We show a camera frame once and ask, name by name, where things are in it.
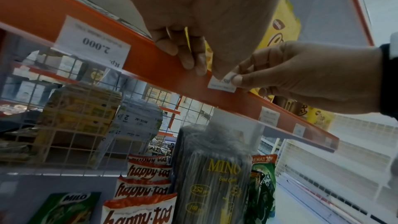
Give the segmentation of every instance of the green packet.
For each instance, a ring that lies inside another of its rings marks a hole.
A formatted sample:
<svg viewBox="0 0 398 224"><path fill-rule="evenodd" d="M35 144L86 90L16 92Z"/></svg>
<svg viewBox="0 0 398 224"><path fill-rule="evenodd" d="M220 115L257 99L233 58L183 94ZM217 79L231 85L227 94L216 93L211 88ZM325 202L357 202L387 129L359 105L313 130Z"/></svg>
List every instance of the green packet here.
<svg viewBox="0 0 398 224"><path fill-rule="evenodd" d="M88 224L101 192L53 193L28 224Z"/></svg>
<svg viewBox="0 0 398 224"><path fill-rule="evenodd" d="M245 224L265 224L273 210L277 157L277 155L253 156Z"/></svg>

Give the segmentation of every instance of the price tag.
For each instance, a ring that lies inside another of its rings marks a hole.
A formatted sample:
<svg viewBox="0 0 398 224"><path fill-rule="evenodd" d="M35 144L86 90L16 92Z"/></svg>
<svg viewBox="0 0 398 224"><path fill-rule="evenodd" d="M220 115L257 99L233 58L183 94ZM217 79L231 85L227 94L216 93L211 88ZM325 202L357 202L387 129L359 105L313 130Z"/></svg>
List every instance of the price tag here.
<svg viewBox="0 0 398 224"><path fill-rule="evenodd" d="M332 139L330 139L330 138L327 137L327 138L325 139L325 145L328 146L328 147L331 147L331 146L332 146Z"/></svg>
<svg viewBox="0 0 398 224"><path fill-rule="evenodd" d="M222 91L227 91L231 93L235 93L236 87L231 84L231 79L234 77L236 73L227 74L223 80L219 81L214 76L211 77L209 85L207 88L217 89Z"/></svg>
<svg viewBox="0 0 398 224"><path fill-rule="evenodd" d="M262 107L260 117L258 120L265 124L276 127L278 125L278 120L280 115L281 114L276 111Z"/></svg>
<svg viewBox="0 0 398 224"><path fill-rule="evenodd" d="M130 51L127 43L70 16L66 16L56 48L116 68L123 68Z"/></svg>
<svg viewBox="0 0 398 224"><path fill-rule="evenodd" d="M306 130L306 127L300 124L296 124L293 130L293 135L303 137L304 136L304 131Z"/></svg>

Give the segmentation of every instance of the black wristband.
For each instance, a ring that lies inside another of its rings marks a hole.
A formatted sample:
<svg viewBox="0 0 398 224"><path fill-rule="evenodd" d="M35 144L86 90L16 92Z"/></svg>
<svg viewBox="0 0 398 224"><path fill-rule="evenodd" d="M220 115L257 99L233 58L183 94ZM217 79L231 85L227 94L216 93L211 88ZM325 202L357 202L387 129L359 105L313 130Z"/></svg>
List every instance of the black wristband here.
<svg viewBox="0 0 398 224"><path fill-rule="evenodd" d="M398 57L390 59L390 44L380 46L383 53L383 74L380 92L380 113L398 120L398 102L396 102L396 84Z"/></svg>

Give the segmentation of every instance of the red chip bag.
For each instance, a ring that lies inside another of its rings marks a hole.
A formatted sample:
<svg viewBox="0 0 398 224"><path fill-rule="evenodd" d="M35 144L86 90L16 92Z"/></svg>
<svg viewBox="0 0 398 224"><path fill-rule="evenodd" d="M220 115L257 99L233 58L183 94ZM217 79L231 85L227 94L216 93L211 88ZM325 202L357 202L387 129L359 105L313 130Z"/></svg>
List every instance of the red chip bag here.
<svg viewBox="0 0 398 224"><path fill-rule="evenodd" d="M120 176L116 181L114 199L142 197L167 194L171 186L170 180L146 181L128 179Z"/></svg>
<svg viewBox="0 0 398 224"><path fill-rule="evenodd" d="M129 160L127 178L135 180L159 181L168 179L171 166Z"/></svg>
<svg viewBox="0 0 398 224"><path fill-rule="evenodd" d="M168 163L168 158L166 156L143 156L143 155L129 154L129 159L140 162L157 164L157 165L167 165Z"/></svg>
<svg viewBox="0 0 398 224"><path fill-rule="evenodd" d="M177 193L108 200L102 206L102 224L171 224Z"/></svg>

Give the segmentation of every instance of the white label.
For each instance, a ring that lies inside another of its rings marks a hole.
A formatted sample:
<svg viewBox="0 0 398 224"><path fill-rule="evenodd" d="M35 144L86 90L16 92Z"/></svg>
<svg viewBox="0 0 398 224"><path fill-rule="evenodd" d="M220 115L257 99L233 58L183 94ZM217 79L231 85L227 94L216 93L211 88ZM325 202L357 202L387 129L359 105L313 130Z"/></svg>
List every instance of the white label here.
<svg viewBox="0 0 398 224"><path fill-rule="evenodd" d="M66 16L55 44L62 51L116 68L123 68L130 51L127 43L70 16Z"/></svg>
<svg viewBox="0 0 398 224"><path fill-rule="evenodd" d="M214 76L212 76L207 88L235 93L236 87L231 84L231 79L235 75L237 74L231 72L227 74L222 81L219 81Z"/></svg>
<svg viewBox="0 0 398 224"><path fill-rule="evenodd" d="M260 117L259 117L258 120L260 122L265 123L265 124L268 124L268 125L276 127L277 124L278 124L278 120L279 120L279 116L280 115L281 114L276 112L276 111L273 111L273 110L270 110L268 108L262 107L261 113L260 113Z"/></svg>
<svg viewBox="0 0 398 224"><path fill-rule="evenodd" d="M296 124L296 126L294 127L294 130L293 130L293 135L303 137L305 130L306 130L305 126Z"/></svg>
<svg viewBox="0 0 398 224"><path fill-rule="evenodd" d="M331 147L331 146L332 146L332 139L330 139L330 138L327 137L327 138L325 139L325 145L328 146L328 147Z"/></svg>

